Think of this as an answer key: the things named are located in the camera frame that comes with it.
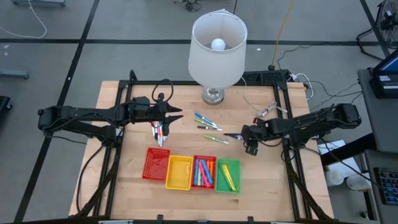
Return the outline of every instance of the monitor screen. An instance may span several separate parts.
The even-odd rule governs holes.
[[[398,72],[398,56],[392,58],[390,61],[388,61],[385,66],[382,66],[380,68],[382,71],[391,71],[391,72]]]

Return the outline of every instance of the wooden table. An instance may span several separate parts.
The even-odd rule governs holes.
[[[103,82],[96,107],[114,106],[117,87],[118,82]],[[153,87],[134,85],[132,96],[150,98]],[[303,85],[288,83],[288,87],[293,115],[308,113]],[[224,102],[216,106],[203,102],[201,90],[202,86],[174,86],[174,96],[169,103],[183,109],[181,114],[184,117],[170,125],[170,135],[164,144],[164,149],[170,149],[173,155],[199,154],[240,159],[241,194],[222,194],[213,190],[193,188],[189,191],[168,190],[164,182],[142,179],[147,149],[158,145],[148,123],[129,124],[124,135],[111,218],[154,220],[157,215],[162,214],[165,220],[247,221],[248,216],[253,216],[255,221],[294,221],[285,164],[280,159],[282,146],[260,145],[258,155],[251,156],[244,152],[242,141],[229,139],[230,144],[222,144],[205,139],[204,134],[219,138],[224,136],[221,132],[198,129],[197,123],[193,121],[193,113],[196,111],[216,122],[224,129],[224,133],[240,133],[242,126],[251,124],[256,114],[256,111],[243,99],[244,86],[225,89]],[[170,87],[160,86],[158,92],[164,92],[167,98]],[[275,101],[272,87],[248,86],[245,94],[248,101],[259,109],[264,109],[266,105]],[[276,111],[266,116],[267,119],[276,117]],[[104,125],[104,123],[95,123],[95,125]],[[99,146],[100,142],[97,139],[88,140],[82,165]],[[317,144],[312,141],[307,147],[317,149]],[[300,152],[308,191],[325,213],[332,217],[321,160],[315,153],[306,150]],[[90,162],[83,174],[80,206],[87,202],[98,186],[103,155],[104,150]],[[105,190],[99,214],[104,213],[107,196]],[[297,198],[300,202],[301,217],[304,217],[302,197],[298,194]],[[74,196],[70,214],[75,213]]]

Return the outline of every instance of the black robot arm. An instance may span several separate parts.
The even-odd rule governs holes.
[[[128,123],[141,123],[160,121],[163,134],[169,134],[169,124],[182,115],[168,116],[166,113],[180,112],[179,108],[170,106],[164,101],[164,94],[160,93],[156,103],[150,103],[145,96],[135,97],[127,103],[123,103],[109,109],[74,108],[71,106],[51,106],[39,110],[39,129],[45,134],[65,130],[74,133],[85,134],[88,137],[97,137],[103,146],[116,147],[118,143],[118,131],[120,126]],[[106,121],[110,125],[95,126],[82,121]]]
[[[358,127],[361,117],[355,105],[342,103],[292,119],[274,118],[263,121],[255,118],[253,123],[250,126],[244,125],[241,135],[246,152],[255,156],[259,141],[288,138],[291,147],[300,149],[311,137],[321,138],[332,129]]]

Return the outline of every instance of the red basket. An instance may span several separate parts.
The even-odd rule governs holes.
[[[213,179],[213,184],[210,187],[206,186],[198,186],[195,183],[195,171],[196,171],[196,164],[197,164],[197,159],[204,159],[206,161],[213,162],[213,176],[211,178]],[[198,187],[198,188],[203,188],[203,189],[214,189],[214,186],[216,185],[216,171],[217,171],[217,163],[216,163],[217,158],[214,156],[199,156],[199,155],[194,155],[193,156],[193,169],[192,169],[192,181],[191,181],[191,186],[192,187]]]
[[[170,150],[148,148],[147,158],[145,160],[143,179],[165,180],[167,175],[167,166],[169,164]]]

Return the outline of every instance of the silver lamp base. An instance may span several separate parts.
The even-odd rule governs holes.
[[[205,103],[217,105],[224,100],[224,90],[204,87],[201,97]]]

